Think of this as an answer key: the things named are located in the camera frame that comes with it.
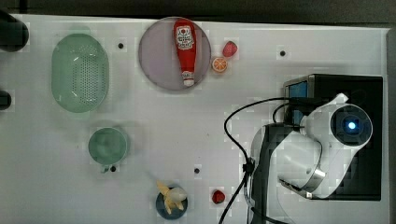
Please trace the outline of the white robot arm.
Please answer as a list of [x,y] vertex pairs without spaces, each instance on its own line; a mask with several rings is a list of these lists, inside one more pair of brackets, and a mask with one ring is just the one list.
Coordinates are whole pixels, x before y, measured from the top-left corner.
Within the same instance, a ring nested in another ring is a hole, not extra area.
[[354,156],[370,141],[369,115],[350,104],[343,93],[304,115],[297,125],[270,123],[251,144],[253,172],[244,189],[248,224],[291,224],[287,214],[268,216],[271,189],[281,185],[307,200],[331,196],[344,179]]

